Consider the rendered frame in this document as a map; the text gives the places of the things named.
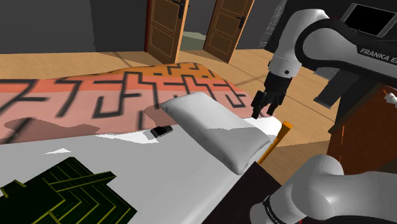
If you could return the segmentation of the white pillow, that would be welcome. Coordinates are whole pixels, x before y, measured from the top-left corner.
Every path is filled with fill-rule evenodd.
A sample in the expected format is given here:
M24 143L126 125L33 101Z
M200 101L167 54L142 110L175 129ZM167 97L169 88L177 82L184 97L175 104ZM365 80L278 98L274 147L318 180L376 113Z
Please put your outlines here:
M165 101L160 107L203 149L238 175L270 142L258 127L203 92Z

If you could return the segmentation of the small black flat device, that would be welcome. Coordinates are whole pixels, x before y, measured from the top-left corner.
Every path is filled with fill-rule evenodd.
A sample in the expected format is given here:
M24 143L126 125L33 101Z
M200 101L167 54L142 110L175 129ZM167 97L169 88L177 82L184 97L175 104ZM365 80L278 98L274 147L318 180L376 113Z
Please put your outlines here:
M155 137L162 137L173 131L173 128L170 125L167 126L158 126L150 130L151 134Z

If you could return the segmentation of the small white figure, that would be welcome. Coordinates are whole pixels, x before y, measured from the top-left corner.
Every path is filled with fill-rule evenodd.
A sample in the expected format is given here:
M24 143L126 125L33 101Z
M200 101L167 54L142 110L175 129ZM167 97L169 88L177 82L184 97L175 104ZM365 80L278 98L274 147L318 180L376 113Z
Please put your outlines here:
M393 93L387 93L384 97L385 101L389 104L392 104L397 108L397 96L395 96Z

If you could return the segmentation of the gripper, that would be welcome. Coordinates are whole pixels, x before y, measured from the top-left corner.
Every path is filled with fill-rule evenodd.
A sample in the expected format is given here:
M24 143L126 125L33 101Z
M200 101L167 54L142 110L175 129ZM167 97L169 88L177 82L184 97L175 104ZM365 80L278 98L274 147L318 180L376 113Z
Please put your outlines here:
M272 116L274 111L283 103L286 96L287 89L292 81L292 78L285 78L268 72L264 82L265 91L257 91L251 107L253 108L252 118L257 119L261 110L270 104L267 114Z

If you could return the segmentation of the orange pink patterned blanket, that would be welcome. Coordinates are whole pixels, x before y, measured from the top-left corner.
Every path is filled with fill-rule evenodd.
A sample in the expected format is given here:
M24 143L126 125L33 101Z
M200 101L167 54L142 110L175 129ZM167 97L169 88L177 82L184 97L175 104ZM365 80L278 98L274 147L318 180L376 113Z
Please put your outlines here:
M241 118L251 116L248 93L193 62L54 79L0 79L0 144L170 125L161 103L194 92Z

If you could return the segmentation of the black screen with grey frame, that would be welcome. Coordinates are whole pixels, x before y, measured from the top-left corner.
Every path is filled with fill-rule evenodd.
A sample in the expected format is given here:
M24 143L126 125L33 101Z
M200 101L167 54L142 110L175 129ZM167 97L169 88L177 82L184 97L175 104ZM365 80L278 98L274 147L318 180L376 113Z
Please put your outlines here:
M340 20L354 31L383 38L397 23L397 12L352 3Z

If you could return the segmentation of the dark green patterned cushion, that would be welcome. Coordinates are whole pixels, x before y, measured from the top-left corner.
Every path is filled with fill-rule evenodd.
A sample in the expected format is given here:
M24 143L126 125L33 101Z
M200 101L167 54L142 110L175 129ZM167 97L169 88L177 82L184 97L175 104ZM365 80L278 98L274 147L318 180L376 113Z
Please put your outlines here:
M115 177L68 157L0 187L0 224L128 224L137 211L108 186Z

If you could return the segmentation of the white bed with orange frame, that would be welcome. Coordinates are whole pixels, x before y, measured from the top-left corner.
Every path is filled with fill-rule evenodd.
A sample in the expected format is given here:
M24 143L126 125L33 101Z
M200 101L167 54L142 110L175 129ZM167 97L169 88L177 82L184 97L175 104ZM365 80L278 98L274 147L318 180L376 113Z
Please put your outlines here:
M239 180L181 127L0 145L0 185L27 181L67 157L94 173L136 209L129 224L202 224Z

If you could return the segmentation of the brown wooden cabinet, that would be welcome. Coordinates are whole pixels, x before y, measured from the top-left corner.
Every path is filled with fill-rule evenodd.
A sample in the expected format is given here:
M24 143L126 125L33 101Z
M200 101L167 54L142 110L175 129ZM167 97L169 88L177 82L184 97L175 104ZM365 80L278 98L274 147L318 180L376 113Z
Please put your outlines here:
M327 154L341 163L345 174L397 163L397 106L387 102L387 94L397 96L397 90L375 87L333 127Z

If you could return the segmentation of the brown wooden door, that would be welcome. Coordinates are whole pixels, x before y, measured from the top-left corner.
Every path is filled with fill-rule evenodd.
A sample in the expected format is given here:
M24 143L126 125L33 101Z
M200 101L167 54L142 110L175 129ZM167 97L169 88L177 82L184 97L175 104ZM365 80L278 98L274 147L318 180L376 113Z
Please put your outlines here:
M203 50L229 63L254 0L216 0Z
M148 0L145 52L163 64L178 60L189 0Z

